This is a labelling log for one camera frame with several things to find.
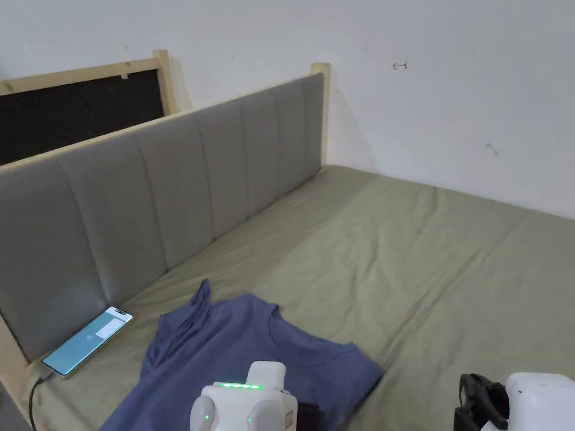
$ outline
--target wall mark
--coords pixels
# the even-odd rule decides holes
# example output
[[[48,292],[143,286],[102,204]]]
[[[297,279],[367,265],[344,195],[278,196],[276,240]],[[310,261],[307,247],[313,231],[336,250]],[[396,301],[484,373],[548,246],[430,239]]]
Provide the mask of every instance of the wall mark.
[[[499,151],[497,151],[497,148],[491,145],[491,142],[486,143],[485,148],[490,148],[491,151],[493,151],[493,157],[497,157],[499,155]]]
[[[405,61],[404,64],[397,64],[397,63],[393,63],[393,69],[397,70],[398,67],[405,67],[405,70],[407,70],[407,60]]]

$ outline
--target black board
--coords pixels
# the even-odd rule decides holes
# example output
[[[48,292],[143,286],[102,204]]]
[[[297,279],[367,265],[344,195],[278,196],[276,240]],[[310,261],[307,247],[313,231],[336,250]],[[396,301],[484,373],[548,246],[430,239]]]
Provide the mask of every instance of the black board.
[[[0,96],[0,165],[163,116],[156,70]]]

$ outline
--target headboard panel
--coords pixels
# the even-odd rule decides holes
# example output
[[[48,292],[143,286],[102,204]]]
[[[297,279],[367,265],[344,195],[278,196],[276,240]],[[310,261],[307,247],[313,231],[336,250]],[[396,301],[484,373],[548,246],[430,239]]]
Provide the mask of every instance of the headboard panel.
[[[310,75],[0,168],[0,312],[25,356],[315,174],[323,98]]]

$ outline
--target red arrow drawing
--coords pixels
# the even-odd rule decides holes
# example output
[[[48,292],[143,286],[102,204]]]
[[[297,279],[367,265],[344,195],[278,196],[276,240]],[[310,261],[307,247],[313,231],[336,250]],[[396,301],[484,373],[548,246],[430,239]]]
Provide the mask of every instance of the red arrow drawing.
[[[407,69],[407,60],[405,61],[404,64],[397,64],[397,63],[393,63],[392,66],[395,70],[397,70],[397,67],[405,67],[405,69]]]

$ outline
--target green led light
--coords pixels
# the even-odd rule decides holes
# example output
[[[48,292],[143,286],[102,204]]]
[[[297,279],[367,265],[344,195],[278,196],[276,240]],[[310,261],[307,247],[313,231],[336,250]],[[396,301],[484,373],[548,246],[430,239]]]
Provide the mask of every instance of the green led light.
[[[258,384],[244,384],[244,383],[222,383],[223,387],[235,387],[242,389],[263,389],[262,386]]]

